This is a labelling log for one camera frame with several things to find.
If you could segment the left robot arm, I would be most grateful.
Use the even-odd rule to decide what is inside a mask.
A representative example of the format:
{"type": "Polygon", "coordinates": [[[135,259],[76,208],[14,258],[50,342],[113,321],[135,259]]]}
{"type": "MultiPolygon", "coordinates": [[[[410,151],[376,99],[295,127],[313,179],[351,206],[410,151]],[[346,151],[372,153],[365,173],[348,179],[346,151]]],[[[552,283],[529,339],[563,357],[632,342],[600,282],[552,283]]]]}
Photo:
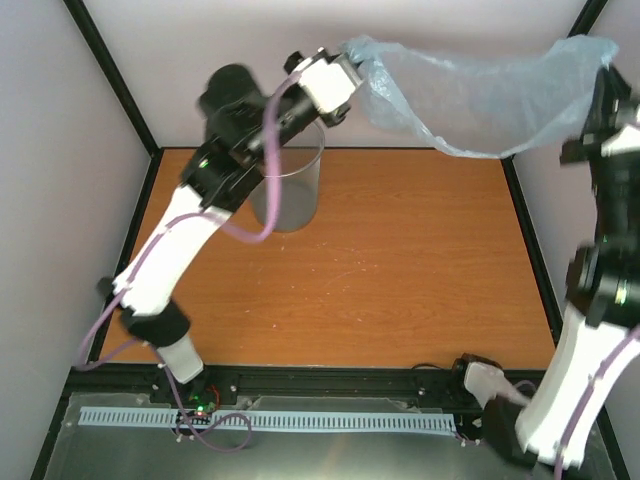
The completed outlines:
{"type": "Polygon", "coordinates": [[[281,212],[280,148],[315,121],[340,124],[362,83],[345,53],[292,53],[286,77],[263,93],[250,69],[229,64],[209,78],[198,107],[206,120],[203,143],[181,173],[168,207],[131,263],[97,289],[113,299],[109,311],[136,340],[149,344],[186,402],[208,390],[204,362],[189,336],[190,321],[173,291],[218,230],[246,242],[263,241],[281,212]]]}

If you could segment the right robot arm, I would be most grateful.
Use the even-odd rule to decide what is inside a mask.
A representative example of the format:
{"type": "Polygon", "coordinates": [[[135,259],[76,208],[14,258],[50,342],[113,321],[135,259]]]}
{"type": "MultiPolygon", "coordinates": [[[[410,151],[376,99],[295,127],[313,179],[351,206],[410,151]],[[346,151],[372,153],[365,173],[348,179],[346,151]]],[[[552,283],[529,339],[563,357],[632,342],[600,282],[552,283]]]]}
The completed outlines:
{"type": "Polygon", "coordinates": [[[614,66],[598,71],[582,131],[560,161],[588,163],[596,227],[569,263],[562,331],[540,385],[527,397],[476,355],[453,365],[491,449],[521,468],[545,464],[555,478],[578,475],[609,392],[639,355],[639,94],[614,66]]]}

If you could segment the translucent blue plastic bag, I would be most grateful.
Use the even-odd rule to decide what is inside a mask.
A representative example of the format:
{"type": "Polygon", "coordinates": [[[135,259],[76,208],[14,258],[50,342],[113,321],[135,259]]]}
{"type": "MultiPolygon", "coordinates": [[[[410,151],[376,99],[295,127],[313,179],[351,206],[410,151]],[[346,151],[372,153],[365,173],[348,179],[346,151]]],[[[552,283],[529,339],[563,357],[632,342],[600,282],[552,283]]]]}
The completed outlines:
{"type": "Polygon", "coordinates": [[[364,83],[358,98],[374,126],[413,135],[447,155],[504,158],[577,134],[598,71],[619,47],[578,35],[540,56],[475,59],[429,53],[369,36],[342,47],[364,83]]]}

